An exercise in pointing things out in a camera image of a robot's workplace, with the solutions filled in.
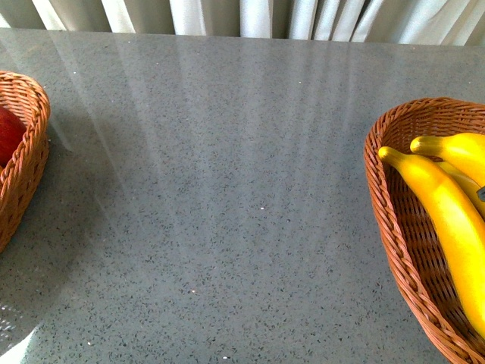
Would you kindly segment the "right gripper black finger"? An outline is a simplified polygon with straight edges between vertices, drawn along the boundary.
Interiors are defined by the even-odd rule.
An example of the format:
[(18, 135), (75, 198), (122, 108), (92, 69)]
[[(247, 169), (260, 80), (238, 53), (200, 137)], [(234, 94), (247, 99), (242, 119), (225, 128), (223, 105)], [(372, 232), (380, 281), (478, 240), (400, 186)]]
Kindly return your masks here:
[(481, 187), (478, 191), (477, 191), (477, 197), (480, 199), (480, 200), (485, 200), (485, 187)]

